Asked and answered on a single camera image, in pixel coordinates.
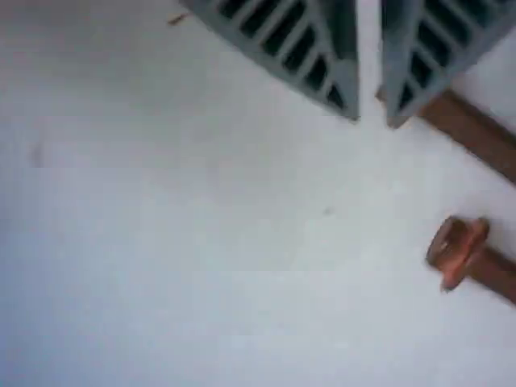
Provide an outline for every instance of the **white surface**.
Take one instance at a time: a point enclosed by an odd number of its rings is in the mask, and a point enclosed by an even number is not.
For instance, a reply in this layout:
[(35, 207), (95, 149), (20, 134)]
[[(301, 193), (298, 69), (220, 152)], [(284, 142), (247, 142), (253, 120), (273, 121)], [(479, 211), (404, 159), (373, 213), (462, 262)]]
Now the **white surface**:
[(514, 310), (442, 295), (423, 257), (450, 214), (516, 253), (516, 191), (417, 120), (385, 127), (376, 2), (357, 126), (166, 27), (165, 0), (12, 2), (0, 385), (513, 384)]

